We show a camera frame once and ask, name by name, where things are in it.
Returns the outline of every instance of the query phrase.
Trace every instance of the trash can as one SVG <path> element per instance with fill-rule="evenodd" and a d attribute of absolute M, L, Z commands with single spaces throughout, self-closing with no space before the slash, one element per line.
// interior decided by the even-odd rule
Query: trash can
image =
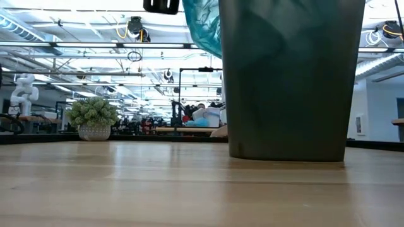
<path fill-rule="evenodd" d="M 220 0 L 230 155 L 343 161 L 365 0 Z"/>

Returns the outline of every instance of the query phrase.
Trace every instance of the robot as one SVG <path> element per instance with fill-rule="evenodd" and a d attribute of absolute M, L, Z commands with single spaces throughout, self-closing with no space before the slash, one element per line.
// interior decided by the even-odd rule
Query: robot
<path fill-rule="evenodd" d="M 17 79 L 17 86 L 11 94 L 8 114 L 21 114 L 23 116 L 31 115 L 31 101 L 37 101 L 39 96 L 38 88 L 32 86 L 33 81 L 35 81 L 35 76 L 33 74 L 22 74 L 21 77 Z"/>

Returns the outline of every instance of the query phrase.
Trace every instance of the green plant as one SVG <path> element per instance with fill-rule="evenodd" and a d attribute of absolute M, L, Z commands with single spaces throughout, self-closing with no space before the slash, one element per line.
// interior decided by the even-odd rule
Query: green plant
<path fill-rule="evenodd" d="M 71 125 L 87 124 L 90 127 L 96 125 L 113 125 L 118 121 L 116 107 L 109 104 L 108 100 L 100 97 L 86 98 L 73 103 L 71 110 L 66 112 Z"/>

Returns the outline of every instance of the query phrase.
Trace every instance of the potted plant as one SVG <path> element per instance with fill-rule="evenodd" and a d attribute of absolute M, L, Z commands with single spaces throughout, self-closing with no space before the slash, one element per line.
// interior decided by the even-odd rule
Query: potted plant
<path fill-rule="evenodd" d="M 66 112 L 73 127 L 86 141 L 104 141 L 110 136 L 110 127 L 118 121 L 116 107 L 100 97 L 86 98 L 73 103 Z"/>

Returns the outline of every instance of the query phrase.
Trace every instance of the woven planter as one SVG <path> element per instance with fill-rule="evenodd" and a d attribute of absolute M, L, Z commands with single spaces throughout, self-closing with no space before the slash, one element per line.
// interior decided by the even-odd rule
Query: woven planter
<path fill-rule="evenodd" d="M 81 125 L 78 129 L 78 135 L 85 141 L 106 141 L 111 134 L 111 127 L 107 126 L 93 126 L 90 127 L 86 124 Z"/>

